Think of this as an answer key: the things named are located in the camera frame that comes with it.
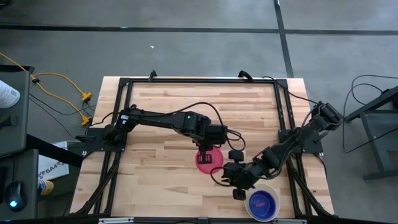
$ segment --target concrete floor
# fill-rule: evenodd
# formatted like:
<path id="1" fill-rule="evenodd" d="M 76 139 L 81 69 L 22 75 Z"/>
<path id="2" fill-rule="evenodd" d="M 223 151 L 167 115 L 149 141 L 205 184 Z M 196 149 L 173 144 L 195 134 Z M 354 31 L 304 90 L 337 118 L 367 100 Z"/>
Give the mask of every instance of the concrete floor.
<path id="1" fill-rule="evenodd" d="M 280 0 L 286 29 L 397 30 L 394 0 Z M 0 11 L 1 22 L 74 26 L 218 27 L 277 29 L 272 0 L 15 0 Z M 0 52 L 36 72 L 68 75 L 97 100 L 105 75 L 286 77 L 279 34 L 158 32 L 49 32 L 0 30 Z M 304 78 L 308 97 L 331 103 L 340 112 L 354 77 L 398 77 L 398 39 L 375 35 L 287 35 L 294 77 Z M 8 63 L 0 58 L 0 63 Z M 398 80 L 363 78 L 382 90 Z M 42 84 L 80 105 L 80 96 L 56 77 Z M 33 87 L 31 92 L 66 113 L 73 110 Z M 356 89 L 370 101 L 379 93 Z M 359 108 L 352 98 L 347 113 Z M 78 115 L 54 114 L 73 134 L 83 134 Z M 50 142 L 70 140 L 43 111 L 31 105 L 29 132 Z M 346 127 L 346 147 L 367 141 L 362 124 Z M 364 183 L 376 169 L 369 146 L 345 154 L 341 128 L 323 140 L 328 183 L 335 213 L 341 217 L 396 222 L 398 178 Z"/>

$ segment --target blue bowl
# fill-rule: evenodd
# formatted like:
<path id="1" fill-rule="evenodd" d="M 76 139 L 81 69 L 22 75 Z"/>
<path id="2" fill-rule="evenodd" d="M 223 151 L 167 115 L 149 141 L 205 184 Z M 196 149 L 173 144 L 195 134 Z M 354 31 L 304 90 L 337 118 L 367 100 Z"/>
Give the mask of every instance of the blue bowl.
<path id="1" fill-rule="evenodd" d="M 266 191 L 258 190 L 249 199 L 250 212 L 260 220 L 266 220 L 275 213 L 275 199 Z"/>

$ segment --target wooden table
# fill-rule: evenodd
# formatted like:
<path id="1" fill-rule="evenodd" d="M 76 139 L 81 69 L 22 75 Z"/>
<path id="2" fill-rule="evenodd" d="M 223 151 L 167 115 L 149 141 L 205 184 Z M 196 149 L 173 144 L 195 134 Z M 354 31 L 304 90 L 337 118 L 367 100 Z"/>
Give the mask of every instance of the wooden table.
<path id="1" fill-rule="evenodd" d="M 113 111 L 119 78 L 104 77 L 94 122 L 101 121 Z M 293 94 L 307 97 L 302 79 L 287 80 Z M 283 94 L 281 97 L 285 109 Z M 290 98 L 295 122 L 301 124 L 310 109 L 308 102 L 292 96 Z M 277 142 L 277 131 L 280 128 L 274 88 L 270 84 L 135 83 L 132 89 L 131 103 L 149 111 L 170 112 L 198 101 L 213 104 L 219 110 L 224 124 L 242 133 L 247 142 L 245 160 L 250 161 L 266 146 Z M 209 116 L 212 122 L 218 123 L 215 112 L 206 105 L 198 105 L 190 110 Z M 110 120 L 106 119 L 104 125 L 109 124 Z M 230 148 L 225 144 L 221 150 L 227 162 Z M 196 168 L 196 153 L 197 147 L 191 139 L 172 130 L 135 127 L 129 133 L 126 150 L 122 153 L 112 216 L 249 217 L 244 202 L 232 198 L 233 188 L 218 186 L 209 175 Z M 94 152 L 84 160 L 71 212 L 81 208 L 97 187 L 103 157 L 103 152 Z M 333 213 L 321 162 L 314 155 L 304 155 L 303 164 L 308 187 L 324 208 Z M 215 174 L 215 177 L 220 179 L 221 172 Z M 277 178 L 257 183 L 271 185 L 279 193 L 279 217 L 294 216 L 285 166 Z M 107 189 L 104 192 L 101 211 L 108 194 Z M 298 190 L 298 197 L 304 212 L 301 190 Z"/>

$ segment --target yellow extension cord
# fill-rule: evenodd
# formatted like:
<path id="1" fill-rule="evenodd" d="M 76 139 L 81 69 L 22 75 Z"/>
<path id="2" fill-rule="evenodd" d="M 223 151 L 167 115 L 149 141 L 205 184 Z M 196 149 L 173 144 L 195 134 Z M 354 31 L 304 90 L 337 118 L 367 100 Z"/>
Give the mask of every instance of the yellow extension cord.
<path id="1" fill-rule="evenodd" d="M 13 59 L 9 58 L 7 55 L 5 55 L 5 54 L 3 54 L 3 53 L 1 53 L 1 52 L 0 52 L 0 55 L 3 56 L 4 58 L 8 59 L 10 62 L 14 63 L 15 65 L 17 65 L 17 66 L 18 66 L 19 68 L 21 68 L 23 71 L 26 71 L 26 69 L 24 69 L 24 67 L 22 67 L 21 65 L 19 65 L 19 64 L 18 64 L 16 61 L 14 61 Z M 30 78 L 31 78 L 31 79 L 35 79 L 37 76 L 40 76 L 40 75 L 55 75 L 55 76 L 58 76 L 58 77 L 65 78 L 65 79 L 68 80 L 73 86 L 75 86 L 76 89 L 81 93 L 81 95 L 83 96 L 83 98 L 81 99 L 82 101 L 86 102 L 86 101 L 88 101 L 88 100 L 91 98 L 91 93 L 85 93 L 85 92 L 83 92 L 81 89 L 79 89 L 79 87 L 78 87 L 72 80 L 70 80 L 67 76 L 62 75 L 62 74 L 52 73 L 52 72 L 44 72 L 44 73 L 37 73 L 37 74 L 35 74 L 35 75 L 30 75 Z M 64 99 L 64 98 L 62 98 L 61 96 L 57 96 L 57 95 L 55 95 L 55 94 L 53 94 L 53 93 L 48 92 L 48 91 L 45 90 L 45 89 L 43 88 L 43 86 L 42 86 L 40 83 L 38 83 L 38 82 L 36 83 L 36 85 L 38 85 L 38 86 L 40 87 L 40 89 L 43 90 L 44 93 L 46 93 L 46 94 L 48 94 L 48 95 L 50 95 L 50 96 L 52 96 L 52 97 L 55 97 L 55 98 L 57 98 L 57 99 L 59 99 L 59 100 L 62 100 L 62 101 L 64 101 L 64 102 L 68 103 L 68 104 L 69 104 L 70 106 L 72 106 L 77 112 L 79 112 L 79 114 L 80 114 L 80 116 L 81 116 L 81 118 L 82 118 L 82 120 L 83 120 L 83 121 L 81 122 L 81 125 L 82 125 L 82 126 L 86 126 L 86 125 L 89 124 L 90 121 L 92 120 L 92 117 L 86 117 L 86 116 L 85 116 L 75 105 L 73 105 L 73 103 L 71 103 L 70 101 L 68 101 L 68 100 L 66 100 L 66 99 Z"/>

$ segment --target white bowl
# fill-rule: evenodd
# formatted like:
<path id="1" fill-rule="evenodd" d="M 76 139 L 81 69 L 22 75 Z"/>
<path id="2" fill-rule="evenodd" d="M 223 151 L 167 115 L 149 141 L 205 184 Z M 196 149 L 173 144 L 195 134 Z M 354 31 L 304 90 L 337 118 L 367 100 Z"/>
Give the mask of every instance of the white bowl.
<path id="1" fill-rule="evenodd" d="M 273 220 L 274 218 L 276 218 L 276 216 L 278 216 L 279 214 L 279 210 L 280 210 L 280 198 L 278 193 L 275 191 L 275 189 L 273 189 L 270 185 L 267 184 L 256 184 L 255 189 L 249 189 L 246 192 L 246 200 L 244 201 L 244 207 L 246 208 L 246 211 L 248 211 L 248 214 L 255 220 L 259 221 L 259 222 L 268 222 Z M 260 219 L 260 218 L 256 218 L 250 211 L 249 209 L 249 201 L 250 201 L 250 197 L 251 195 L 258 191 L 258 190 L 263 190 L 265 192 L 268 192 L 269 194 L 271 194 L 272 198 L 275 200 L 275 212 L 274 214 L 267 219 Z"/>

